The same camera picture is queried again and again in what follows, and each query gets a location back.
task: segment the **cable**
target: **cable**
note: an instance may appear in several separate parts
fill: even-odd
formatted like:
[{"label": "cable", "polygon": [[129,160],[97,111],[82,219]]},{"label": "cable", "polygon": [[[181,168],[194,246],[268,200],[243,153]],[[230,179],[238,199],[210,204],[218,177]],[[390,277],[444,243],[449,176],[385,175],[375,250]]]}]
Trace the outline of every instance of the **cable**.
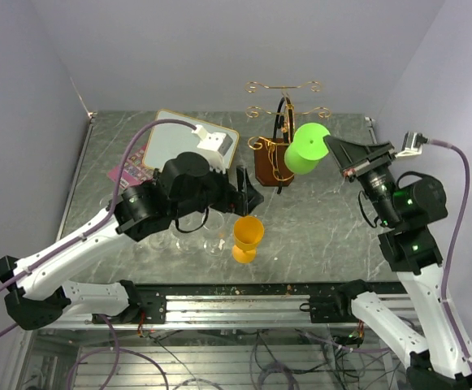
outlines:
[{"label": "cable", "polygon": [[382,375],[380,375],[377,379],[375,379],[374,381],[372,381],[371,383],[369,383],[369,384],[368,384],[367,386],[365,386],[362,390],[367,390],[368,388],[370,388],[370,387],[373,385],[373,383],[378,382],[378,381],[381,380],[384,376],[387,376],[387,375],[389,375],[389,374],[391,374],[391,373],[392,373],[392,376],[393,376],[393,378],[394,378],[394,375],[395,375],[395,373],[396,373],[396,370],[398,370],[398,367],[400,367],[400,365],[401,365],[401,362],[399,362],[399,363],[396,365],[396,367],[393,368],[392,370],[386,371],[385,373],[383,373]]},{"label": "cable", "polygon": [[[323,356],[324,356],[324,360],[326,362],[329,362],[329,358],[327,357],[327,351],[326,349],[324,348],[324,346],[322,346],[321,350],[323,351]],[[342,387],[342,390],[348,390],[348,386],[347,384],[345,383],[344,380],[342,380],[342,378],[340,377],[340,373],[339,371],[337,371],[336,369],[334,370],[333,367],[330,365],[330,369],[331,369],[331,373],[333,374],[333,376],[335,377],[336,381],[339,383],[339,385]]]},{"label": "cable", "polygon": [[209,384],[210,386],[212,386],[213,388],[217,388],[218,390],[224,390],[221,386],[219,386],[216,382],[211,382],[207,379],[202,379],[202,378],[194,378],[194,379],[187,379],[187,380],[184,380],[182,383],[180,383],[178,386],[176,386],[175,388],[173,388],[172,390],[176,390],[177,388],[181,388],[182,386],[187,386],[188,384],[190,384],[191,382],[201,382],[201,383],[204,383],[204,384]]},{"label": "cable", "polygon": [[466,346],[465,340],[463,339],[463,335],[461,334],[460,328],[457,325],[456,319],[454,318],[453,311],[451,310],[450,304],[448,303],[447,297],[447,287],[448,287],[448,277],[450,276],[450,270],[453,264],[453,253],[454,248],[456,247],[457,236],[460,231],[461,222],[463,221],[463,216],[465,214],[466,203],[469,199],[469,191],[470,191],[470,165],[469,159],[466,157],[466,154],[463,153],[461,149],[458,147],[449,144],[448,142],[440,141],[440,140],[428,140],[430,145],[440,146],[445,149],[454,150],[456,153],[459,154],[461,160],[463,162],[463,167],[465,168],[465,189],[463,190],[463,198],[461,199],[461,206],[460,211],[457,215],[456,226],[454,227],[453,236],[450,239],[450,244],[448,246],[447,252],[447,260],[444,266],[444,277],[441,281],[441,303],[444,306],[445,314],[447,315],[448,321],[453,329],[454,336],[457,338],[457,342],[461,347],[461,352],[465,355],[465,360],[469,365],[470,371],[472,372],[472,361],[468,347]]},{"label": "cable", "polygon": [[[192,130],[195,130],[196,129],[196,126],[194,126],[193,124],[189,123],[189,122],[185,122],[183,120],[179,120],[179,119],[159,119],[159,120],[154,120],[153,122],[151,123],[148,123],[146,124],[143,128],[141,128],[136,134],[135,136],[131,139],[131,141],[129,142],[128,144],[128,147],[126,148],[126,150],[123,152],[123,156],[120,160],[120,164],[119,166],[120,167],[123,167],[125,165],[125,163],[127,162],[128,160],[128,157],[129,157],[129,154],[131,153],[131,149],[133,148],[133,146],[136,144],[136,142],[141,138],[141,136],[143,136],[146,132],[148,132],[151,128],[153,128],[154,126],[157,126],[159,124],[181,124],[181,125],[184,125],[184,126],[187,126],[189,128],[191,128]],[[90,234],[93,234],[95,233],[98,229],[104,227],[107,223],[107,221],[109,221],[109,219],[113,216],[114,212],[115,212],[115,206],[116,206],[116,203],[117,203],[117,200],[118,200],[118,196],[119,196],[119,189],[120,189],[120,181],[122,179],[122,170],[120,169],[117,173],[117,176],[115,178],[115,186],[114,186],[114,189],[113,189],[113,197],[110,201],[110,209],[109,211],[107,212],[107,215],[104,217],[103,220],[101,220],[100,222],[98,222],[96,225],[90,227],[87,231],[85,231],[81,236],[78,236],[78,237],[74,237],[73,239],[65,242],[64,244],[60,245],[58,248],[55,248],[53,250],[51,250],[49,253],[45,254],[44,256],[40,257],[36,262],[34,262],[27,270],[25,271],[21,271],[19,274],[13,276],[12,278],[10,278],[9,280],[7,280],[5,283],[3,283],[1,286],[0,286],[0,292],[6,290],[8,287],[10,287],[12,284],[16,283],[17,281],[23,279],[26,275],[28,275],[28,273],[30,273],[31,271],[34,271],[35,269],[37,269],[39,266],[41,266],[42,264],[44,264],[45,262],[47,262],[48,260],[50,260],[53,256],[57,255],[57,254],[60,254],[61,252],[63,252],[64,250],[66,249],[69,249],[71,248],[74,244],[76,244],[77,242],[79,241],[82,241],[82,240],[85,240],[86,239],[86,236],[89,236]],[[12,329],[14,329],[15,327],[17,327],[17,324],[15,325],[12,325],[6,329],[4,329],[3,331],[0,331],[0,338],[4,335],[6,335],[9,331],[11,331]]]},{"label": "cable", "polygon": [[[113,375],[115,374],[116,372],[116,367],[118,366],[119,364],[119,359],[120,359],[120,343],[119,343],[119,338],[117,337],[116,335],[116,331],[115,329],[113,328],[113,325],[111,325],[111,322],[110,320],[107,318],[107,316],[105,316],[104,314],[99,314],[98,315],[102,321],[104,321],[104,323],[106,323],[106,325],[109,327],[109,330],[110,330],[110,333],[111,335],[113,336],[113,341],[115,342],[115,362],[113,363],[113,366],[111,367],[111,371],[109,373],[109,375],[107,376],[106,380],[104,381],[104,383],[102,384],[102,386],[99,388],[99,390],[103,390],[104,388],[106,388],[107,384],[110,382],[111,378],[113,378]],[[76,361],[76,363],[71,367],[69,373],[67,374],[67,378],[66,378],[66,388],[67,390],[71,390],[71,385],[72,385],[72,382],[73,382],[73,375],[75,374],[76,372],[76,369],[77,367],[79,366],[79,364],[81,364],[87,357],[91,356],[91,355],[94,355],[97,350],[95,349],[95,351],[92,351],[90,353],[87,353],[85,354],[83,357],[81,357],[79,360]]]},{"label": "cable", "polygon": [[[75,365],[71,368],[70,370],[70,375],[73,375],[73,373],[75,372],[75,369],[77,368],[77,366],[79,364],[81,364],[85,359],[89,358],[91,355],[94,355],[96,353],[104,353],[104,352],[110,352],[111,351],[111,348],[110,347],[105,347],[105,348],[97,348],[97,349],[94,349],[93,351],[90,351],[88,352],[87,354],[85,354],[84,356],[82,356],[78,362],[75,363]],[[161,368],[161,366],[159,364],[157,364],[153,359],[151,359],[150,357],[148,356],[145,356],[144,354],[142,353],[138,353],[138,352],[135,352],[135,351],[131,351],[130,349],[125,349],[125,348],[120,348],[119,349],[119,353],[128,353],[130,355],[134,355],[134,356],[138,356],[139,358],[142,358],[142,359],[145,359],[146,361],[148,361],[149,363],[151,363],[153,366],[155,366],[158,371],[160,371],[160,374],[162,374],[162,377],[163,377],[163,381],[165,382],[165,389],[166,390],[169,390],[169,382],[167,380],[167,376],[165,375],[165,371],[163,370],[163,368]]]},{"label": "cable", "polygon": [[[361,328],[361,324],[363,324],[363,322],[361,321],[357,327],[357,329],[360,329]],[[348,344],[348,341],[350,340],[350,338],[348,337],[346,339],[346,341],[344,342],[344,346],[346,346]],[[344,356],[346,355],[347,353],[345,351],[343,351],[342,349],[339,349],[337,351],[337,353],[335,353],[335,369],[338,373],[342,373],[342,375],[344,375],[344,385],[345,387],[348,386],[348,381],[346,380],[346,376],[349,376],[350,378],[353,378],[353,379],[356,379],[357,381],[360,379],[360,376],[359,375],[351,375],[349,374],[345,369],[344,369]]]},{"label": "cable", "polygon": [[362,214],[362,218],[367,222],[369,226],[371,226],[373,229],[376,229],[378,227],[378,222],[380,220],[379,217],[375,218],[375,224],[367,218],[366,212],[364,211],[364,206],[362,205],[362,199],[360,198],[361,195],[364,195],[365,199],[369,199],[364,191],[360,191],[358,193],[358,208],[360,209],[360,214]]},{"label": "cable", "polygon": [[408,319],[408,318],[406,318],[406,317],[401,317],[400,315],[398,316],[398,318],[401,319],[402,321],[408,323],[409,326],[410,326],[414,331],[416,331],[416,324],[415,324],[412,320],[410,320],[410,319]]},{"label": "cable", "polygon": [[262,388],[262,385],[265,383],[266,378],[268,378],[270,374],[277,373],[284,374],[284,376],[286,376],[286,378],[288,379],[288,390],[300,389],[299,383],[293,377],[292,370],[290,370],[288,366],[279,361],[270,363],[268,366],[266,366],[265,370],[261,371],[261,374],[259,374],[258,378],[258,388]]},{"label": "cable", "polygon": [[258,349],[258,341],[259,341],[259,332],[257,333],[257,336],[255,338],[255,343],[253,343],[253,348],[252,352],[250,353],[250,359],[249,359],[249,373],[250,373],[250,380],[252,381],[253,388],[255,390],[261,390],[262,385],[264,384],[266,378],[270,376],[270,374],[274,373],[283,373],[286,378],[288,379],[288,390],[299,390],[299,383],[297,380],[293,377],[292,371],[284,365],[282,362],[279,362],[277,359],[274,359],[272,363],[270,363],[268,366],[265,368],[261,368],[261,374],[258,377],[258,383],[255,383],[255,380],[253,379],[253,361],[252,357],[255,355],[257,356],[257,349]]},{"label": "cable", "polygon": [[191,370],[187,367],[187,365],[186,365],[185,363],[183,363],[180,359],[178,359],[178,357],[177,357],[176,355],[174,355],[173,352],[171,352],[168,348],[166,348],[159,340],[153,339],[151,336],[149,336],[149,338],[150,338],[152,341],[156,341],[156,343],[158,343],[158,345],[159,345],[160,347],[162,347],[163,349],[165,349],[168,353],[171,354],[171,356],[172,356],[174,359],[176,359],[176,361],[177,361],[179,364],[181,364],[183,367],[185,367],[185,370],[187,370],[187,372],[190,374],[190,376],[193,377],[194,381],[196,382],[196,385],[197,385],[198,390],[201,390],[198,379],[197,379],[196,376],[191,372]]},{"label": "cable", "polygon": [[363,359],[361,359],[364,366],[360,369],[361,374],[359,374],[359,376],[360,376],[360,377],[364,376],[364,375],[366,374],[366,368],[367,368],[367,367],[369,367],[369,366],[371,366],[372,364],[378,362],[381,358],[383,358],[384,356],[388,355],[389,353],[390,353],[390,352],[382,353],[382,354],[381,354],[380,356],[378,356],[378,357],[374,357],[374,356],[372,356],[372,355],[369,355],[368,353],[364,353],[364,354],[359,355],[361,358],[362,358],[363,355],[366,355],[366,356],[368,356],[369,358],[372,358],[372,359],[373,359],[372,361],[370,361],[370,362],[367,363],[367,364],[365,364],[365,362],[363,361]]},{"label": "cable", "polygon": [[[268,344],[261,337],[261,334],[259,332],[257,332],[257,337],[256,337],[256,345],[257,346],[259,346],[259,340],[261,340],[262,344],[266,348],[266,351],[268,351],[268,353],[270,354],[270,356],[274,360],[274,362],[278,362],[278,360],[275,358],[274,354],[271,352],[270,347],[268,347]],[[256,364],[258,365],[258,367],[261,370],[265,370],[258,362],[258,349],[257,348],[255,349],[253,357],[254,357],[254,360],[255,360]],[[327,362],[320,363],[317,366],[313,366],[313,367],[309,368],[308,370],[298,370],[298,369],[293,369],[293,368],[290,368],[289,370],[295,375],[304,375],[304,374],[309,374],[311,372],[320,372],[320,371],[317,371],[317,369],[322,367],[322,366],[325,366],[327,364],[328,364]]]},{"label": "cable", "polygon": [[316,336],[312,333],[309,333],[307,331],[301,331],[299,329],[296,329],[296,332],[298,332],[298,333],[302,334],[303,336],[308,337],[312,340],[316,340],[316,341],[319,341],[321,343],[333,345],[333,346],[337,347],[338,349],[343,349],[344,351],[350,352],[350,353],[384,353],[384,352],[390,352],[391,351],[391,349],[388,348],[388,347],[378,348],[378,349],[349,348],[349,347],[346,347],[345,345],[337,344],[333,340],[326,340],[326,339],[323,339],[322,337],[318,337],[318,336]]},{"label": "cable", "polygon": [[168,339],[169,337],[171,337],[171,336],[173,336],[173,335],[175,335],[175,334],[177,334],[177,333],[181,333],[181,332],[183,332],[183,331],[173,331],[173,332],[172,332],[171,334],[169,334],[169,335],[166,335],[166,336],[164,336],[164,337],[153,337],[153,339],[154,339],[154,340],[158,340],[158,341],[163,341],[163,340]]},{"label": "cable", "polygon": [[207,207],[205,209],[205,214],[203,215],[203,220],[201,221],[201,225],[194,228],[193,230],[182,230],[180,229],[180,222],[178,221],[178,219],[175,219],[174,220],[174,225],[176,226],[176,230],[182,234],[188,234],[188,233],[194,233],[195,231],[197,230],[200,230],[201,228],[203,228],[206,224],[206,221],[209,219],[209,207]]}]

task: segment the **green cup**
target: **green cup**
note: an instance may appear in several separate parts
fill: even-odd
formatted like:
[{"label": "green cup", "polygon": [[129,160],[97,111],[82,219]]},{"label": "green cup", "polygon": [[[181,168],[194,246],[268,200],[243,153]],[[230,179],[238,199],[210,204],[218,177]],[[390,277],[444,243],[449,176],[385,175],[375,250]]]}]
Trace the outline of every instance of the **green cup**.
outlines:
[{"label": "green cup", "polygon": [[300,126],[293,136],[292,144],[286,149],[284,163],[296,175],[311,172],[318,162],[328,154],[323,138],[330,132],[320,123]]}]

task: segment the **wires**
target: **wires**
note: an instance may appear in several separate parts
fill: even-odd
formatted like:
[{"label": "wires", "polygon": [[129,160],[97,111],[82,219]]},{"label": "wires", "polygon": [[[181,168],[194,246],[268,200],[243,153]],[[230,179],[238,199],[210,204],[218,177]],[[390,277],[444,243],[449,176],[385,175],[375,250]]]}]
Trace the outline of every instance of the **wires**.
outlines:
[{"label": "wires", "polygon": [[[113,378],[113,375],[116,372],[116,367],[119,364],[120,343],[119,343],[119,338],[116,335],[116,331],[113,328],[113,325],[111,325],[110,320],[104,314],[100,314],[99,316],[102,319],[102,321],[104,321],[104,323],[106,323],[106,325],[109,327],[110,333],[113,336],[113,341],[115,342],[115,362],[113,363],[113,366],[111,367],[111,371],[110,371],[109,375],[107,376],[106,380],[104,381],[102,386],[99,388],[99,390],[103,390],[104,388],[106,388],[106,386],[110,382],[111,378]],[[71,390],[71,385],[72,385],[72,382],[73,382],[73,375],[75,374],[76,369],[79,366],[79,364],[81,364],[87,357],[89,357],[91,355],[94,355],[95,353],[97,353],[97,352],[92,351],[91,353],[85,354],[83,357],[81,357],[79,360],[77,360],[76,363],[71,367],[70,372],[67,374],[67,378],[66,378],[66,388],[67,388],[67,390]]]},{"label": "wires", "polygon": [[201,228],[203,228],[208,219],[209,219],[209,207],[207,206],[207,208],[205,209],[205,213],[203,215],[200,226],[195,227],[193,230],[183,230],[183,229],[180,228],[180,221],[178,219],[174,220],[174,225],[176,226],[176,230],[178,232],[182,233],[182,234],[194,233],[195,231],[200,230]]},{"label": "wires", "polygon": [[151,338],[154,340],[154,341],[164,341],[165,339],[168,339],[169,337],[173,336],[173,335],[176,335],[178,333],[181,333],[183,331],[172,331],[171,333],[169,333],[168,335],[164,336],[164,337],[153,337],[151,336]]},{"label": "wires", "polygon": [[[265,368],[263,368],[260,364],[259,364],[259,361],[258,361],[258,346],[259,346],[259,341],[262,342],[262,344],[264,345],[264,347],[266,348],[266,351],[268,351],[268,353],[270,354],[271,358],[274,360],[274,362],[278,362],[278,360],[275,358],[274,354],[271,352],[270,350],[270,347],[268,347],[268,344],[264,341],[264,339],[261,337],[261,334],[259,333],[259,331],[257,332],[257,336],[256,336],[256,340],[255,340],[255,344],[256,344],[256,348],[253,350],[253,357],[255,359],[255,362],[256,364],[258,365],[258,367],[263,371],[265,370]],[[303,374],[309,374],[310,372],[318,372],[317,369],[322,367],[322,366],[325,366],[327,365],[328,363],[327,362],[324,362],[324,363],[321,363],[321,364],[318,364],[317,366],[313,366],[311,368],[309,368],[308,370],[297,370],[297,369],[289,369],[293,374],[295,375],[303,375]]]},{"label": "wires", "polygon": [[350,347],[346,347],[345,345],[342,345],[342,344],[337,344],[333,340],[323,339],[322,337],[318,337],[318,336],[314,335],[313,333],[309,333],[307,331],[301,331],[299,329],[296,329],[296,332],[298,332],[299,334],[302,334],[305,337],[308,337],[309,339],[316,340],[320,343],[333,345],[333,346],[337,347],[338,349],[343,349],[344,351],[350,352],[350,353],[351,352],[353,352],[353,353],[384,353],[384,352],[390,352],[391,351],[391,349],[388,348],[388,347],[378,348],[378,349],[350,348]]},{"label": "wires", "polygon": [[[94,355],[96,353],[104,353],[104,352],[110,352],[111,351],[111,348],[109,347],[105,347],[105,348],[98,348],[98,349],[94,349],[93,351],[91,352],[88,352],[87,354],[85,354],[84,356],[82,356],[76,363],[75,365],[73,365],[73,367],[71,368],[70,370],[70,374],[68,375],[68,380],[69,378],[71,378],[75,371],[76,371],[76,368],[78,367],[79,364],[81,364],[85,359],[89,358],[91,355]],[[166,390],[169,390],[169,382],[167,380],[167,376],[165,375],[165,371],[163,370],[163,368],[157,364],[153,359],[151,359],[150,357],[148,356],[145,356],[144,354],[142,353],[138,353],[138,352],[135,352],[135,351],[131,351],[130,349],[125,349],[125,348],[120,348],[119,349],[119,353],[128,353],[130,355],[134,355],[134,356],[138,356],[139,358],[142,358],[142,359],[145,359],[146,361],[148,361],[149,363],[151,363],[153,366],[155,366],[158,371],[160,371],[160,374],[162,374],[162,377],[163,377],[163,381],[165,382],[165,389]],[[110,374],[111,378],[113,376],[115,376],[115,372],[116,372],[116,369],[115,371],[111,371],[113,374]],[[70,387],[67,387],[67,390],[71,390],[71,381],[70,381],[70,384],[69,384]]]},{"label": "wires", "polygon": [[395,378],[395,374],[396,374],[396,370],[398,370],[398,367],[400,367],[401,365],[401,362],[399,362],[395,368],[393,368],[392,370],[390,371],[386,371],[384,372],[382,375],[380,375],[377,379],[375,379],[374,381],[372,381],[371,383],[369,383],[367,386],[365,386],[362,390],[367,390],[368,388],[370,388],[375,382],[378,382],[379,380],[381,380],[384,376],[388,376],[389,374],[392,373],[392,378],[391,378],[391,382],[389,384],[389,388],[391,388],[391,385],[392,385],[392,381],[394,380]]},{"label": "wires", "polygon": [[274,361],[272,363],[268,364],[264,368],[259,366],[259,368],[261,368],[261,374],[259,374],[258,383],[257,384],[255,383],[255,380],[253,379],[253,360],[252,360],[252,358],[255,356],[256,363],[257,363],[258,341],[259,341],[260,338],[261,337],[260,337],[260,334],[259,334],[259,331],[258,331],[258,333],[256,335],[256,338],[255,338],[255,343],[253,344],[252,352],[250,353],[250,359],[249,359],[249,373],[250,373],[250,380],[252,380],[253,388],[255,388],[256,390],[261,390],[262,385],[265,383],[266,378],[268,378],[268,376],[270,376],[270,374],[282,373],[282,374],[284,374],[284,376],[286,376],[286,379],[288,380],[288,390],[300,390],[299,383],[293,377],[292,370],[290,370],[282,362],[275,359],[274,355],[271,353],[268,346],[266,346],[266,349],[271,354]]},{"label": "wires", "polygon": [[362,198],[360,197],[361,195],[363,195],[365,199],[369,199],[366,193],[363,190],[360,190],[360,192],[358,193],[358,207],[360,209],[360,214],[362,214],[362,218],[367,222],[369,226],[371,226],[373,229],[376,229],[378,227],[380,217],[377,216],[373,222],[371,222],[369,218],[367,218],[366,212],[364,211],[364,205],[362,205]]},{"label": "wires", "polygon": [[416,331],[416,329],[417,329],[416,324],[415,324],[412,320],[410,320],[410,319],[408,319],[408,318],[406,318],[406,317],[401,317],[400,315],[398,316],[398,318],[401,319],[402,321],[404,321],[405,323],[408,323],[409,326],[410,326],[414,331]]},{"label": "wires", "polygon": [[151,336],[149,336],[149,338],[156,342],[160,347],[162,347],[163,349],[165,349],[174,359],[176,359],[176,361],[181,364],[183,367],[185,367],[185,370],[187,370],[187,372],[190,374],[190,376],[193,377],[193,380],[196,382],[197,384],[197,388],[198,390],[201,390],[200,388],[200,384],[196,378],[196,376],[191,372],[191,370],[187,367],[187,365],[185,363],[183,363],[180,359],[178,359],[178,357],[176,355],[173,354],[173,352],[171,352],[167,347],[165,347],[161,342],[160,340],[156,340],[156,339],[153,339]]},{"label": "wires", "polygon": [[215,382],[211,382],[207,379],[202,379],[202,378],[193,378],[193,379],[187,379],[185,381],[183,381],[182,383],[180,383],[178,386],[176,386],[175,388],[173,388],[172,390],[176,390],[177,388],[181,388],[182,386],[187,386],[188,384],[191,384],[192,382],[196,382],[198,383],[198,387],[199,387],[199,383],[204,383],[204,384],[208,384],[210,386],[212,386],[213,388],[217,388],[218,390],[224,390],[221,386],[219,386],[217,383]]}]

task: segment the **white wall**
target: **white wall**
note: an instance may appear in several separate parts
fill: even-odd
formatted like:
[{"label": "white wall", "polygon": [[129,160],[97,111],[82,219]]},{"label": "white wall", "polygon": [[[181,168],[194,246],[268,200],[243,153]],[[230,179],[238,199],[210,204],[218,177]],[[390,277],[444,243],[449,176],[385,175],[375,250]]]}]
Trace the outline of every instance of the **white wall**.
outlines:
[{"label": "white wall", "polygon": [[33,0],[90,110],[274,110],[244,84],[321,80],[300,108],[372,115],[443,0]]},{"label": "white wall", "polygon": [[[472,2],[448,0],[378,116],[379,138],[400,146],[407,131],[449,141],[462,148],[472,174]],[[395,165],[416,168],[444,182],[449,217],[432,231],[446,255],[463,191],[461,160],[427,146],[418,160]],[[472,338],[472,186],[453,263],[451,290]]]},{"label": "white wall", "polygon": [[[0,257],[54,241],[86,122],[31,2],[0,0]],[[0,340],[0,379],[12,338]]]}]

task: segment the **clear glass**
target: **clear glass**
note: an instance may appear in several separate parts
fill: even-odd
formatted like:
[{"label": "clear glass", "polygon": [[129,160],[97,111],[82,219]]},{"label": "clear glass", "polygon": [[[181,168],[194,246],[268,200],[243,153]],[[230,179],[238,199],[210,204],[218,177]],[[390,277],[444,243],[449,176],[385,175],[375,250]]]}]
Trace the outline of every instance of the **clear glass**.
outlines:
[{"label": "clear glass", "polygon": [[221,256],[227,246],[227,233],[225,232],[225,219],[219,211],[210,210],[209,218],[203,227],[203,249],[210,256]]},{"label": "clear glass", "polygon": [[[180,230],[186,232],[194,230],[201,226],[202,221],[203,214],[192,213],[186,215],[179,219]],[[176,248],[184,254],[193,254],[199,249],[200,231],[201,229],[191,233],[178,232],[175,223],[171,223],[171,233],[176,238]]]},{"label": "clear glass", "polygon": [[149,236],[149,246],[154,250],[164,250],[171,246],[172,234],[165,230]]}]

